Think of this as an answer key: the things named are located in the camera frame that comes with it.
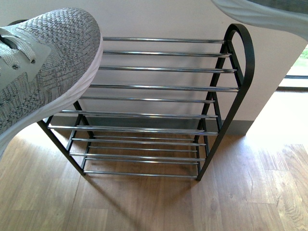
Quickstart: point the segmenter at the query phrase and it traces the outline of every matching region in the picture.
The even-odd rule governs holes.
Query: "rack leg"
[[[57,148],[63,153],[63,155],[67,158],[67,160],[74,166],[74,168],[82,176],[84,176],[85,173],[83,172],[83,169],[79,166],[76,160],[69,155],[69,152],[67,151],[67,149],[62,145],[62,143],[58,140],[58,138],[54,135],[54,133],[47,128],[47,124],[43,120],[39,121],[37,124],[46,133],[46,135],[51,139],[51,141],[57,146]]]

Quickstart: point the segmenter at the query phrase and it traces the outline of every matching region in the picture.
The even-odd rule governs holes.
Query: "metal bar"
[[[226,52],[227,52],[227,47],[226,47],[226,44],[224,43],[224,44],[221,45],[220,53],[226,53]],[[222,68],[224,63],[225,63],[225,59],[218,58],[216,65],[215,65],[215,68]],[[214,73],[213,74],[212,79],[211,79],[211,83],[210,83],[211,87],[217,86],[219,77],[220,77],[220,73]],[[212,92],[208,92],[207,95],[206,95],[206,100],[212,100],[212,99],[213,99]],[[210,107],[209,104],[204,104],[201,114],[206,115],[209,107]],[[198,124],[197,128],[200,129],[201,127],[202,127],[202,121],[199,120],[199,124]],[[195,141],[198,141],[198,140],[199,140],[199,136],[195,136]]]
[[[193,139],[160,138],[160,137],[133,137],[133,136],[94,136],[94,137],[95,138],[140,139],[140,140],[193,141]]]
[[[73,165],[73,167],[82,175],[84,176],[83,169],[79,166],[76,160],[69,155],[69,152],[63,146],[63,144],[58,140],[58,138],[54,135],[52,131],[47,128],[47,124],[41,120],[37,122],[37,124],[41,127],[41,129],[46,133],[49,139],[57,146],[57,148],[62,152],[62,154],[67,158],[67,160]]]
[[[80,104],[79,104],[78,101],[76,101],[76,102],[74,103],[74,107],[75,107],[76,110],[82,111],[82,108],[81,108],[81,106],[80,106]],[[88,120],[87,120],[87,118],[86,118],[84,115],[82,115],[81,121],[82,121],[82,123],[83,123],[84,125],[90,125],[89,122],[88,122]],[[93,138],[93,137],[94,137],[94,133],[93,133],[92,131],[88,131],[88,134],[89,134],[90,138]]]
[[[201,180],[202,176],[204,175],[209,163],[211,162],[216,150],[218,149],[224,135],[227,132],[228,127],[230,126],[236,112],[238,111],[246,93],[248,92],[248,89],[252,83],[254,71],[255,71],[255,52],[254,47],[252,44],[251,37],[249,35],[248,30],[246,27],[240,24],[231,24],[227,32],[225,34],[225,40],[232,40],[235,33],[238,33],[241,37],[241,40],[244,45],[244,52],[245,52],[245,76],[244,81],[242,83],[241,89],[236,95],[233,104],[227,114],[227,117],[221,127],[219,135],[216,137],[215,142],[211,148],[211,151],[205,161],[205,163],[202,166],[202,169],[198,175],[197,180]]]
[[[74,126],[77,126],[77,125],[80,124],[80,122],[81,122],[81,117],[82,117],[82,115],[80,115],[80,114],[77,116],[77,119],[76,119],[76,121],[75,121]],[[73,140],[72,140],[72,139],[76,136],[76,133],[77,133],[76,130],[72,130],[71,135],[70,135],[70,137],[68,138],[68,142],[67,142],[67,145],[66,145],[67,151],[70,151],[70,150],[71,150],[72,145],[73,145]]]
[[[166,174],[143,174],[143,173],[126,173],[126,172],[103,172],[103,171],[84,171],[88,174],[105,174],[105,175],[124,175],[124,176],[146,176],[146,177],[177,177],[197,179],[197,176],[184,175],[166,175]]]
[[[187,42],[187,43],[218,43],[223,44],[225,40],[220,39],[193,39],[193,38],[126,38],[126,37],[103,37],[104,41],[126,41],[126,42]]]
[[[155,66],[100,66],[99,70],[163,71],[163,72],[191,72],[191,73],[234,73],[236,71],[235,69],[155,67]]]
[[[158,55],[158,56],[212,57],[212,58],[228,58],[231,55],[230,53],[166,52],[166,51],[103,51],[103,54]]]
[[[213,99],[215,99],[215,102],[213,105],[214,105],[215,114],[217,115],[216,117],[217,129],[218,129],[218,132],[220,132],[220,129],[222,127],[222,120],[221,120],[221,113],[219,109],[218,97],[217,97],[216,92],[212,92],[212,96],[213,96]]]
[[[70,153],[73,156],[99,156],[112,158],[128,158],[128,159],[146,159],[146,160],[175,160],[175,161],[205,161],[199,158],[181,158],[181,157],[165,157],[165,156],[140,156],[140,155],[115,155],[115,154],[89,154],[89,153]]]
[[[188,90],[188,91],[219,91],[238,92],[238,88],[226,87],[192,87],[192,86],[148,86],[129,84],[91,84],[90,88],[140,89],[140,90]]]
[[[181,114],[140,114],[140,113],[117,113],[117,112],[88,112],[88,111],[75,111],[75,110],[63,110],[61,113],[68,114],[83,114],[89,116],[101,116],[101,117],[120,117],[120,118],[176,118],[176,119],[215,119],[217,115],[181,115]]]
[[[149,141],[120,141],[102,139],[73,138],[74,141],[99,142],[99,143],[131,143],[131,144],[156,144],[156,145],[181,145],[181,146],[205,146],[203,143],[179,143],[179,142],[149,142]]]
[[[135,150],[135,151],[159,151],[159,152],[174,152],[174,153],[195,153],[194,150],[178,150],[178,149],[154,149],[154,148],[121,148],[121,147],[100,147],[90,146],[94,149],[118,149],[118,150]]]
[[[196,151],[197,151],[197,153],[196,153],[196,157],[199,159],[200,158],[200,150],[199,150],[199,147],[197,146],[196,147]],[[198,173],[201,171],[201,167],[200,167],[201,165],[200,165],[200,161],[198,161],[198,163],[197,163],[197,170],[198,170]]]
[[[207,131],[205,119],[201,119],[201,121],[202,121],[202,127],[203,127],[204,131]],[[204,141],[204,143],[206,144],[206,147],[205,147],[205,156],[207,157],[208,154],[210,153],[210,149],[209,149],[209,145],[208,145],[208,138],[207,138],[207,136],[203,136],[203,141]]]
[[[243,83],[243,81],[244,81],[244,75],[242,73],[240,63],[239,63],[239,61],[237,59],[237,56],[236,56],[235,49],[233,47],[232,41],[228,40],[227,44],[228,44],[227,45],[228,51],[230,53],[232,53],[232,56],[230,56],[230,62],[231,62],[232,68],[237,70],[236,72],[234,72],[236,83],[237,83],[237,86],[240,88],[242,83]]]
[[[117,162],[133,162],[133,163],[148,163],[148,164],[173,164],[173,165],[197,165],[198,163],[187,162],[171,162],[171,161],[147,161],[147,160],[118,160],[118,159],[103,159],[103,158],[89,158],[87,160],[99,160],[99,161],[117,161]]]
[[[153,101],[174,103],[213,103],[213,100],[188,100],[188,99],[151,99],[134,97],[106,97],[106,96],[81,96],[81,100],[122,100],[122,101]]]
[[[179,135],[200,135],[216,136],[217,132],[204,132],[193,129],[165,129],[165,128],[129,128],[129,127],[109,127],[109,126],[53,126],[49,129],[55,130],[77,130],[77,131],[114,131],[114,132],[136,132],[136,133],[157,133],[157,134],[179,134]]]
[[[53,115],[48,117],[48,118],[43,119],[43,121],[45,122],[46,125],[49,125],[51,120],[52,120],[52,118],[53,118]]]

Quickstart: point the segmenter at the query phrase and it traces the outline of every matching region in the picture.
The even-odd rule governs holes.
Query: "shoe tongue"
[[[8,39],[6,39],[6,38],[2,38],[1,35],[0,35],[0,40],[1,40],[4,44],[8,45],[10,48],[12,48],[12,49],[17,49],[17,46],[16,46],[15,43],[13,43],[12,41],[10,41],[10,40],[8,40]]]

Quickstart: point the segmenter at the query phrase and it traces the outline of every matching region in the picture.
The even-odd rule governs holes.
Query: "laminate flooring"
[[[225,136],[200,182],[82,177],[33,124],[0,162],[0,230],[308,231],[308,140],[277,136]]]

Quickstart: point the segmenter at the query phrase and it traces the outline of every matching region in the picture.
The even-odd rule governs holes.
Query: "shoe upper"
[[[100,29],[82,9],[64,8],[0,28],[0,134],[67,92],[87,71]]]

